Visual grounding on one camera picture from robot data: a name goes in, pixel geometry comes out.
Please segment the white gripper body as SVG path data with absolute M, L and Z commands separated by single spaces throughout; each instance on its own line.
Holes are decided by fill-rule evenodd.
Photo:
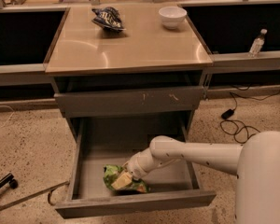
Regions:
M 133 155 L 125 164 L 127 172 L 136 180 L 148 175 L 153 164 L 152 157 L 142 152 Z

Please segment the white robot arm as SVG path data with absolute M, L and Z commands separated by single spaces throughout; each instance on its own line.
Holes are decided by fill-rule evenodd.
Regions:
M 280 132 L 257 133 L 243 145 L 157 136 L 125 163 L 112 188 L 122 189 L 177 160 L 236 176 L 235 224 L 280 224 Z

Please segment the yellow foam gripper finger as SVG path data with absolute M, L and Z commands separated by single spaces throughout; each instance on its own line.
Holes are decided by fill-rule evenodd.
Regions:
M 124 189 L 133 182 L 133 176 L 126 171 L 123 171 L 116 180 L 111 184 L 114 190 Z

